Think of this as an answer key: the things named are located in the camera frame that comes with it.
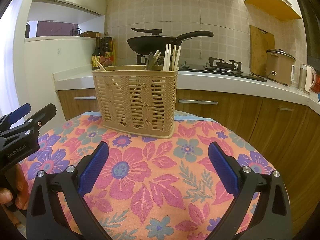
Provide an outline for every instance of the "floral tablecloth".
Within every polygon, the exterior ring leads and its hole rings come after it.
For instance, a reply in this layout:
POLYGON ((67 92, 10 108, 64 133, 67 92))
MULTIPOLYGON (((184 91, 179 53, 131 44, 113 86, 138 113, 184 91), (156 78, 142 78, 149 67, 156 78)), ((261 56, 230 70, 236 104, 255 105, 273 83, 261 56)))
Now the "floral tablecloth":
MULTIPOLYGON (((242 138, 209 121, 177 121, 171 139, 155 139, 108 130, 101 117, 81 115, 38 141, 40 150, 22 163, 30 189, 39 170, 62 172, 100 141, 108 143, 109 158, 84 199, 114 240, 205 239, 233 200, 208 158, 213 141, 255 172, 274 169, 242 138)), ((239 232, 247 228, 257 200, 255 194, 239 232)), ((62 194, 60 201, 79 232, 62 194)))

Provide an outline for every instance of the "blue gripper pad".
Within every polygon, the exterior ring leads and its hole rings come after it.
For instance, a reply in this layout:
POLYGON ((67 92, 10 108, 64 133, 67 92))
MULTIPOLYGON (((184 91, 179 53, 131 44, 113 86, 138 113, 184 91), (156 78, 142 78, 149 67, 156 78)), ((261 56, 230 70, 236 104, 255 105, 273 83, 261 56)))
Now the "blue gripper pad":
POLYGON ((78 193, 81 197, 92 191, 93 185, 109 157, 108 144, 101 142, 91 155, 83 157, 82 160, 86 157, 91 160, 79 176, 78 193))
POLYGON ((226 191, 237 197, 240 192, 239 171, 241 166, 239 163, 235 158, 227 156, 216 142, 209 145, 208 155, 226 191))
POLYGON ((9 124, 14 124, 17 121, 19 121, 22 117, 26 116, 29 114, 31 111, 31 105, 26 103, 23 106, 19 107, 17 110, 13 111, 9 115, 9 124))

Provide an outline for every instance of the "beige plastic basket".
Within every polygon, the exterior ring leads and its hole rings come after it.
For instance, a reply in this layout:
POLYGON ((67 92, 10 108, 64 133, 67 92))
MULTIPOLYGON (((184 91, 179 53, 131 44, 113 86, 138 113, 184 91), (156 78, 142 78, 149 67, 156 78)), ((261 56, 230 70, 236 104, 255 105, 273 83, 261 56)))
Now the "beige plastic basket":
POLYGON ((170 138, 174 130, 176 71, 146 71, 143 65, 92 72, 103 125, 140 136, 170 138))

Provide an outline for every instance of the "metal bolt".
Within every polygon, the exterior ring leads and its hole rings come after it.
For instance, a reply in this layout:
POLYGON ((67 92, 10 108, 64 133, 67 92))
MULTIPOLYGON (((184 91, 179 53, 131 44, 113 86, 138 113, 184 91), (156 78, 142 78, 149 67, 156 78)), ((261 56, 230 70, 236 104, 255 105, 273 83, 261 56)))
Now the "metal bolt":
POLYGON ((242 170, 245 172, 245 173, 250 173, 251 172, 251 168, 249 166, 244 166, 242 167, 242 170))
POLYGON ((274 171, 273 173, 273 176, 275 176, 275 177, 280 177, 280 172, 279 171, 274 171))
POLYGON ((68 166, 67 167, 67 172, 68 173, 72 173, 72 172, 74 172, 75 171, 75 167, 74 166, 68 166))
POLYGON ((38 172, 38 177, 42 177, 44 175, 44 171, 39 171, 38 172))

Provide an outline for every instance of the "wok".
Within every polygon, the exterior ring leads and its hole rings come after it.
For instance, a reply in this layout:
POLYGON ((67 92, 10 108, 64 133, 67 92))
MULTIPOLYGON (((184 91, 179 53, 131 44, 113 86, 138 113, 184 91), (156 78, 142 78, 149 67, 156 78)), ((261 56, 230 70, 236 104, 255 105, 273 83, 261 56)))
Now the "wok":
POLYGON ((176 45, 176 49, 178 50, 181 43, 185 40, 189 40, 194 37, 213 37, 213 33, 211 31, 197 31, 191 33, 185 33, 179 35, 178 37, 172 36, 162 36, 160 33, 162 29, 155 29, 155 30, 142 30, 142 29, 135 29, 131 28, 136 32, 141 33, 151 33, 152 35, 149 36, 140 36, 134 37, 127 40, 130 48, 140 54, 140 55, 149 55, 150 52, 153 54, 159 50, 161 54, 164 56, 165 54, 165 47, 167 44, 171 44, 171 53, 173 52, 173 46, 176 45))

